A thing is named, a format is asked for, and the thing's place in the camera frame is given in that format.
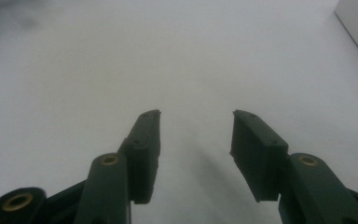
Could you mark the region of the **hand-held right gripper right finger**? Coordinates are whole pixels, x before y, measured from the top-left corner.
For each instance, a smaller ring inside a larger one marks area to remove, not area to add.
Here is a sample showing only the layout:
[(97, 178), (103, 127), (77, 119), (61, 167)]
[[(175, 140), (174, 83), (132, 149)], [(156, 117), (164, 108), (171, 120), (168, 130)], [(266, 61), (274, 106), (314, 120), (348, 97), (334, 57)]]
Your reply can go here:
[(230, 155), (257, 202), (277, 201), (282, 224), (358, 224), (358, 192), (320, 158), (288, 152), (257, 115), (236, 110)]

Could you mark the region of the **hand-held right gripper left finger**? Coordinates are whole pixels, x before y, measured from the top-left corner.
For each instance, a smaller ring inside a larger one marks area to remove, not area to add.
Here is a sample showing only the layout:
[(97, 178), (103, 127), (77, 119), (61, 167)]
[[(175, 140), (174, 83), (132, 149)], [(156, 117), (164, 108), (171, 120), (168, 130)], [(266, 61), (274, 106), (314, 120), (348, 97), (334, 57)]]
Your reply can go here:
[(74, 224), (131, 224), (131, 205), (150, 202), (160, 154), (160, 111), (144, 112), (115, 153), (95, 158)]

